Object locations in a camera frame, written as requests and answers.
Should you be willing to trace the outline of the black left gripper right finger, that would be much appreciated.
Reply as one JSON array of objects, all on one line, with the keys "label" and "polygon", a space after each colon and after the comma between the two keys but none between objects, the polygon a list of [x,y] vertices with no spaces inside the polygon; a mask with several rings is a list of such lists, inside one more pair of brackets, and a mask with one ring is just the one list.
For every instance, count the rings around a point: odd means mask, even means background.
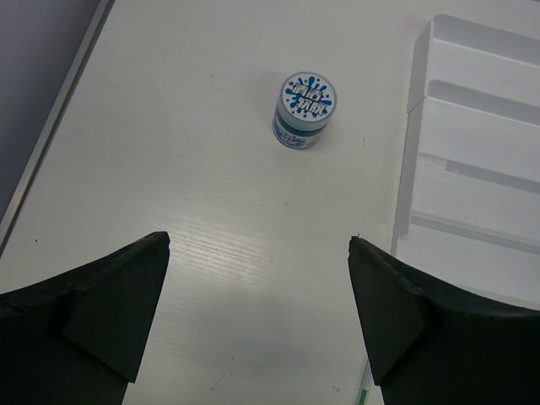
[{"label": "black left gripper right finger", "polygon": [[460,289],[356,236],[348,269],[385,403],[538,403],[536,310]]}]

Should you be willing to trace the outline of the green white pen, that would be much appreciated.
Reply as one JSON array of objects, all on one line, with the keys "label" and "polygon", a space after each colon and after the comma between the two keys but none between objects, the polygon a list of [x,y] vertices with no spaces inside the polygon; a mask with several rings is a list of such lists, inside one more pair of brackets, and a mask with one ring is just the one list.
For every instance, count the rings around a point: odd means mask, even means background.
[{"label": "green white pen", "polygon": [[365,361],[362,376],[359,383],[359,389],[357,392],[354,405],[366,405],[368,402],[370,388],[372,386],[372,372],[370,368],[369,360]]}]

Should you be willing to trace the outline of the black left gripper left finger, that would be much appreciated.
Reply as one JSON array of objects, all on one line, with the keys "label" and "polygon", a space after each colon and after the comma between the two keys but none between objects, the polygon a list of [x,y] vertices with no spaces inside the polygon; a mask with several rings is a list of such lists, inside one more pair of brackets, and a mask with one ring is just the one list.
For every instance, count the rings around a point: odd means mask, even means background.
[{"label": "black left gripper left finger", "polygon": [[165,281],[153,232],[1,296],[3,404],[120,404],[135,382]]}]

